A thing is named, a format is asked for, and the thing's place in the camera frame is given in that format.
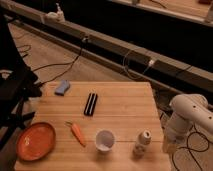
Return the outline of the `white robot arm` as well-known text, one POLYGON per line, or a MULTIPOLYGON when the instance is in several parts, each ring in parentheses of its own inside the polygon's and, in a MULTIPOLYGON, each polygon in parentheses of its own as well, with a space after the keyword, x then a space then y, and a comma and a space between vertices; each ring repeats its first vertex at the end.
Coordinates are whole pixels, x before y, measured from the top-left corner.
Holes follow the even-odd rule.
POLYGON ((203 95, 179 94, 172 98, 170 106, 173 113, 164 126, 164 153, 176 151, 193 123, 213 134, 213 112, 208 109, 208 101, 203 95))

